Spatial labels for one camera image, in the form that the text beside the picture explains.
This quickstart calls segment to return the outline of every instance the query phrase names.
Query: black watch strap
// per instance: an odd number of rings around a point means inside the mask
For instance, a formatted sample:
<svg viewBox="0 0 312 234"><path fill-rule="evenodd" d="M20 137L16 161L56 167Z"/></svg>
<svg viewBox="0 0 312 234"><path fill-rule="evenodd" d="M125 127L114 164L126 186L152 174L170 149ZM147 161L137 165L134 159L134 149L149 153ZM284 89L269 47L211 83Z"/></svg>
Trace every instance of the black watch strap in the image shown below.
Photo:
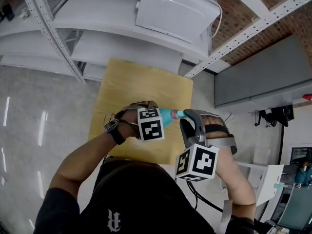
<svg viewBox="0 0 312 234"><path fill-rule="evenodd" d="M112 129L109 133L112 135L117 145L121 145L122 143L125 142L125 139L123 138L117 127Z"/></svg>

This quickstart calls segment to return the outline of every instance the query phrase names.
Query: watch face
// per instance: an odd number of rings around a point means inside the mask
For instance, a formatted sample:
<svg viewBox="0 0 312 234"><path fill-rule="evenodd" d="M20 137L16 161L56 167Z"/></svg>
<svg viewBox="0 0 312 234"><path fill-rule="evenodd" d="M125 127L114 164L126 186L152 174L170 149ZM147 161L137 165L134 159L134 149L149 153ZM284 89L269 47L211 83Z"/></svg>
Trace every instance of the watch face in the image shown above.
<svg viewBox="0 0 312 234"><path fill-rule="evenodd" d="M110 132L112 131L114 128L116 128L118 126L118 122L116 120L112 120L111 122L108 122L105 126L104 126L104 131L106 132Z"/></svg>

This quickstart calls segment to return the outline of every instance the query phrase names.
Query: wood grain surface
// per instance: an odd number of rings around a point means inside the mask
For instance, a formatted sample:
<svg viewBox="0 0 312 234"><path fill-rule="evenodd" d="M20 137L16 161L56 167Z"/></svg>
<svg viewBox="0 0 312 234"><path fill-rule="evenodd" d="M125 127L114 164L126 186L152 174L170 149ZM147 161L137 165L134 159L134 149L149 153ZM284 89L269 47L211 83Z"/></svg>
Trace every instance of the wood grain surface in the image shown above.
<svg viewBox="0 0 312 234"><path fill-rule="evenodd" d="M159 108L184 110L191 107L193 81L164 70L111 59L94 107L89 140L103 132L106 113L114 114L131 103L154 100ZM165 139L141 142L128 138L109 155L158 164L175 164L184 150L179 121L165 128Z"/></svg>

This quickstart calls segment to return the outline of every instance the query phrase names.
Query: gray floor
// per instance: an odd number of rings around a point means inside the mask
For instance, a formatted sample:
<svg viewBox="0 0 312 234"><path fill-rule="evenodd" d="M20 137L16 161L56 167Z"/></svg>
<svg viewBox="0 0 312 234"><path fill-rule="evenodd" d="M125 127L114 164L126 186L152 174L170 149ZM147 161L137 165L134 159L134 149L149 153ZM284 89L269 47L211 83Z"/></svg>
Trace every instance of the gray floor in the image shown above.
<svg viewBox="0 0 312 234"><path fill-rule="evenodd" d="M181 72L187 69L181 66ZM229 114L213 108L214 77L202 72L193 80L192 107L227 118ZM0 66L0 147L4 153L0 156L0 178L5 179L5 185L0 185L0 221L11 233L32 233L31 222L36 220L42 194L54 172L71 151L87 140L99 86L99 82L81 84L72 77ZM236 159L251 162L256 157L259 162L275 164L280 129L266 129L264 124L255 128L253 114L232 118L228 126L238 144ZM173 176L173 167L164 167ZM79 192L81 211L89 202L97 173L98 168ZM194 204L185 182L178 180L178 185ZM227 199L217 177L195 186L219 207ZM202 202L198 211L214 228L218 227L219 212Z"/></svg>

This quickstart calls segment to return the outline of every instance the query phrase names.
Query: white appliance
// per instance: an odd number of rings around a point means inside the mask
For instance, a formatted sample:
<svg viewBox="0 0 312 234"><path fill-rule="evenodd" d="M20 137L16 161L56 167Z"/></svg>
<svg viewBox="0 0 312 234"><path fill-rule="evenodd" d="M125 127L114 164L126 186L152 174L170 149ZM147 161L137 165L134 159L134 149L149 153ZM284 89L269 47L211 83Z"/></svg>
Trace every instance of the white appliance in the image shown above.
<svg viewBox="0 0 312 234"><path fill-rule="evenodd" d="M216 0L139 0L136 25L192 43L220 14Z"/></svg>

